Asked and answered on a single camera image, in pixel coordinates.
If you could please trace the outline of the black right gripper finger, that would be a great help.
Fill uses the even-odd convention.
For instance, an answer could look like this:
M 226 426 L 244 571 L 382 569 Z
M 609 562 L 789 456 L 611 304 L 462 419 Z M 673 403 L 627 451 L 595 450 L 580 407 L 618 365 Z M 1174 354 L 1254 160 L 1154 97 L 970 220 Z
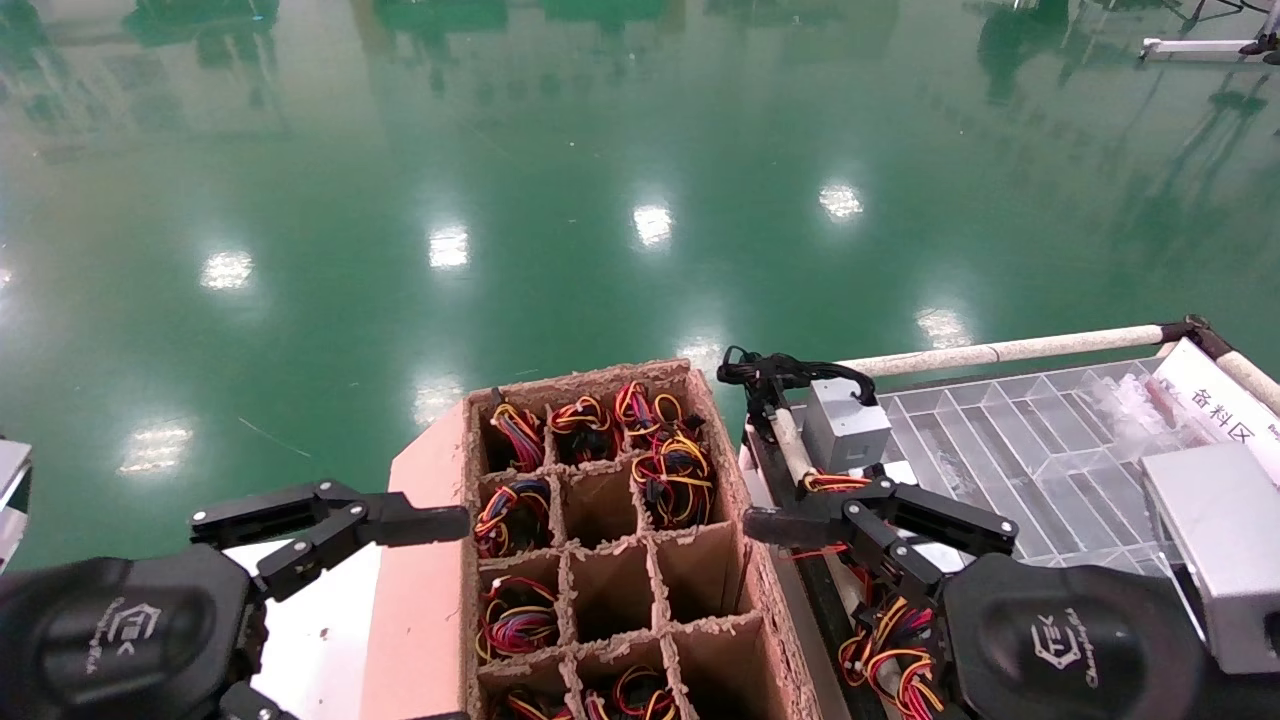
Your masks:
M 791 509 L 750 507 L 745 534 L 783 548 L 844 544 L 859 568 L 916 607 L 937 609 L 946 574 L 900 534 L 973 557 L 1009 556 L 1018 524 L 955 498 L 890 478 L 847 492 L 809 495 Z

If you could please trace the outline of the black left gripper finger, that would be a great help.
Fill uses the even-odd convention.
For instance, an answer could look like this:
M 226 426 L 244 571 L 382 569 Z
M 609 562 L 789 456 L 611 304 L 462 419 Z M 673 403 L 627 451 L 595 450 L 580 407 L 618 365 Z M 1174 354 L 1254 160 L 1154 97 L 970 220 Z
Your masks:
M 196 511 L 189 541 L 215 550 L 289 537 L 257 564 L 259 593 L 285 601 L 369 544 L 448 543 L 471 534 L 467 509 L 415 507 L 402 492 L 364 493 L 337 480 L 289 486 Z

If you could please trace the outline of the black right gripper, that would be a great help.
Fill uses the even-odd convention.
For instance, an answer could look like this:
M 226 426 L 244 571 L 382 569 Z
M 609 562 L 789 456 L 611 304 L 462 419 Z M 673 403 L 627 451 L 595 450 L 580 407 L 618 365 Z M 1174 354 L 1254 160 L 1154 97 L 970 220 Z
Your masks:
M 1208 664 L 1164 578 L 986 555 L 940 609 L 942 683 L 974 719 L 1184 719 Z

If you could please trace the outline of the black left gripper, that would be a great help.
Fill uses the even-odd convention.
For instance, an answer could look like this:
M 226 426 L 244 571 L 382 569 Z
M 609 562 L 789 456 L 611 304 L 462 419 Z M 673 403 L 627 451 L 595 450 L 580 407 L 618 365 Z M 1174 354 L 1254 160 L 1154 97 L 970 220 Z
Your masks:
M 1 611 L 5 719 L 298 719 L 239 683 L 266 609 L 216 550 L 5 571 Z

